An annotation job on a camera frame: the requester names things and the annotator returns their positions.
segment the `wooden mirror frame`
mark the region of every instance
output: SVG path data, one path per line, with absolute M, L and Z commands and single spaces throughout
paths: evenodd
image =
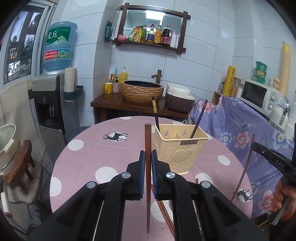
M 147 43 L 147 42 L 135 42 L 135 41 L 121 41 L 120 42 L 120 41 L 118 41 L 117 36 L 116 36 L 116 39 L 114 39 L 114 41 L 113 41 L 116 44 L 116 46 L 120 46 L 121 44 L 134 44 L 134 45 L 153 46 L 153 47 L 157 47 L 157 48 L 172 50 L 172 51 L 177 52 L 177 54 L 182 54 L 183 52 L 186 52 L 186 48 L 183 47 L 183 44 L 184 44 L 187 20 L 191 18 L 191 16 L 188 15 L 188 12 L 184 11 L 182 13 L 182 12 L 177 12 L 177 11 L 173 11 L 173 10 L 169 10 L 169 9 L 165 9 L 165 8 L 160 8 L 160 7 L 129 5 L 129 3 L 126 3 L 125 5 L 121 5 L 120 9 L 122 10 L 122 16 L 121 16 L 121 20 L 119 23 L 119 29 L 118 29 L 117 36 L 123 34 L 123 29 L 124 29 L 124 25 L 126 23 L 126 17 L 127 17 L 128 10 L 151 10 L 151 11 L 164 12 L 166 14 L 181 17 L 182 24 L 181 24 L 181 30 L 180 30 L 179 44 L 178 44 L 177 48 L 163 46 L 163 45 L 155 44 L 155 43 Z

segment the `green container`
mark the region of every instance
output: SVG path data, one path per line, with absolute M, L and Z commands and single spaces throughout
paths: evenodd
M 255 75 L 254 76 L 254 81 L 256 81 L 258 83 L 261 83 L 261 84 L 264 84 L 265 83 L 265 79 L 262 78 L 261 76 L 258 76 L 258 75 Z
M 263 72 L 266 72 L 267 65 L 260 62 L 260 61 L 256 61 L 256 69 L 259 69 L 259 70 L 262 70 Z
M 260 69 L 255 69 L 255 75 L 261 77 L 261 78 L 264 78 L 265 79 L 265 76 L 266 76 L 266 72 L 260 70 Z

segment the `pink flower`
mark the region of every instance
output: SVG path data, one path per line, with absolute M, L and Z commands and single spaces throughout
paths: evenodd
M 235 148 L 245 149 L 246 144 L 250 141 L 248 137 L 249 132 L 245 131 L 243 134 L 240 132 L 237 134 L 237 142 L 235 143 Z
M 222 106 L 222 97 L 223 97 L 223 96 L 221 96 L 221 97 L 219 98 L 219 102 L 218 102 L 218 104 L 217 104 L 217 107 L 218 107 L 218 108 L 221 108 L 221 106 Z
M 200 105 L 200 112 L 201 112 L 202 111 L 202 107 L 205 104 L 205 102 L 204 101 L 200 101 L 198 104 Z M 207 105 L 205 106 L 204 113 L 205 112 L 210 113 L 211 112 L 211 108 L 214 108 L 214 105 L 212 103 L 208 102 Z
M 273 199 L 272 192 L 270 190 L 266 191 L 263 195 L 263 201 L 258 203 L 258 207 L 262 214 L 267 213 L 271 210 L 271 202 Z

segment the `pink tablecloth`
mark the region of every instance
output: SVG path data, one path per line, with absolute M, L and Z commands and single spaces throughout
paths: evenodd
M 104 183 L 115 175 L 125 172 L 127 165 L 139 159 L 140 150 L 144 150 L 144 124 L 152 124 L 152 140 L 154 140 L 153 117 L 133 116 L 104 121 L 80 133 L 58 157 L 52 173 L 50 184 L 50 201 L 52 211 L 57 210 L 75 192 L 89 181 Z M 180 124 L 173 120 L 160 118 L 162 124 Z M 234 154 L 220 141 L 209 136 L 186 180 L 195 182 L 207 180 L 214 184 L 227 198 L 231 198 L 243 167 Z M 241 189 L 252 193 L 247 175 Z M 127 201 L 123 222 L 123 241 L 153 240 L 173 241 L 158 205 L 151 197 L 150 233 L 146 232 L 146 191 L 140 201 Z M 164 204 L 173 219 L 168 201 Z M 234 204 L 248 217 L 252 214 L 252 200 L 244 200 L 242 196 L 234 199 Z

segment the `beige plastic basket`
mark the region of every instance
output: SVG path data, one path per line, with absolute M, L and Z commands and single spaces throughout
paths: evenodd
M 187 174 L 203 144 L 209 136 L 198 127 L 194 138 L 190 136 L 195 125 L 159 124 L 160 132 L 155 126 L 153 149 L 157 151 L 158 160 L 170 165 L 172 172 Z

